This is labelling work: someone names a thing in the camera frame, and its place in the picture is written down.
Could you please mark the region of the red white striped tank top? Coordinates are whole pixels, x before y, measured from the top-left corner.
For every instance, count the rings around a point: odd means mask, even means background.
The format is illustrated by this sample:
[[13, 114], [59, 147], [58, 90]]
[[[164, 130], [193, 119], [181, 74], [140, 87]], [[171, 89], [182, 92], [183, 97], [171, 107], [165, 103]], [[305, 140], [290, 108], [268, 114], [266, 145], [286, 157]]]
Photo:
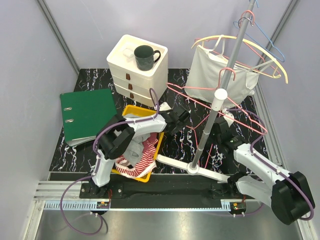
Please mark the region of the red white striped tank top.
[[148, 135], [149, 138], [143, 142], [142, 158], [135, 166], [132, 166], [123, 155], [116, 159], [115, 169], [118, 174], [129, 179], [138, 179], [156, 167], [154, 156], [157, 152], [158, 138], [156, 133], [148, 133]]

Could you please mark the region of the grey sock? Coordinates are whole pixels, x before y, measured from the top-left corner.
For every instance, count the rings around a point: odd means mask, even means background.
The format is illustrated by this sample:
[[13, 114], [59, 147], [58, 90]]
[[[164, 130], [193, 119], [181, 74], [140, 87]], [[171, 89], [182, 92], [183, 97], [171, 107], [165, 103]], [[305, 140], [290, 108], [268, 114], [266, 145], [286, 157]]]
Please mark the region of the grey sock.
[[149, 138], [149, 134], [144, 134], [133, 138], [125, 152], [123, 157], [132, 165], [135, 166], [141, 159], [143, 155], [144, 145], [143, 142]]

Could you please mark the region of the light blue wire hanger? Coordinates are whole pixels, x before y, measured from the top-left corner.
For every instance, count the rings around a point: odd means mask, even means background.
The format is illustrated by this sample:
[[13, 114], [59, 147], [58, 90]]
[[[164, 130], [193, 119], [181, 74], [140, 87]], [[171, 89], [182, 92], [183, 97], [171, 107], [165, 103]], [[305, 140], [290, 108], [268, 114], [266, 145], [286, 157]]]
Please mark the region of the light blue wire hanger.
[[263, 46], [262, 43], [260, 43], [258, 40], [256, 40], [247, 32], [245, 33], [245, 35], [255, 44], [259, 45], [260, 47], [263, 47], [268, 53], [270, 53], [278, 61], [284, 63], [286, 61], [286, 57], [281, 52], [281, 50], [277, 46], [275, 46], [276, 37], [274, 37], [273, 35], [269, 36], [268, 34], [266, 34], [263, 28], [256, 21], [254, 22], [254, 24], [250, 23], [250, 25], [254, 28], [257, 28], [260, 31], [260, 33], [267, 39], [267, 44]]

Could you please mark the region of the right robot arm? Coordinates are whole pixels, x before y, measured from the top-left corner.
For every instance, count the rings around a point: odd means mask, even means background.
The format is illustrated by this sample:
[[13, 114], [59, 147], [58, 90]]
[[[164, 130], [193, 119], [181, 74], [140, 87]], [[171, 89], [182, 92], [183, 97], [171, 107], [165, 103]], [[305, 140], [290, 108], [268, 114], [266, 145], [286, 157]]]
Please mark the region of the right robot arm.
[[227, 192], [232, 198], [250, 196], [272, 209], [285, 225], [311, 220], [316, 207], [306, 176], [290, 172], [257, 152], [240, 135], [234, 135], [224, 117], [218, 117], [209, 135], [225, 157], [247, 166], [258, 179], [244, 172], [228, 178]]

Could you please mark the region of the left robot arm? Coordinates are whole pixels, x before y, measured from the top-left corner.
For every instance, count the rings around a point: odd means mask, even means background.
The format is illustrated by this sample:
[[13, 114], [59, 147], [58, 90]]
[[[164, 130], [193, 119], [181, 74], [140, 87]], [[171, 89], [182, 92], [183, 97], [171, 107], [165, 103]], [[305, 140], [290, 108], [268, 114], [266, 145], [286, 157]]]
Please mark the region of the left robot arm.
[[107, 184], [115, 161], [129, 152], [134, 140], [153, 133], [174, 135], [186, 126], [189, 118], [190, 113], [183, 106], [168, 110], [157, 107], [156, 112], [148, 116], [114, 115], [93, 142], [96, 165], [90, 192], [97, 198], [108, 193]]

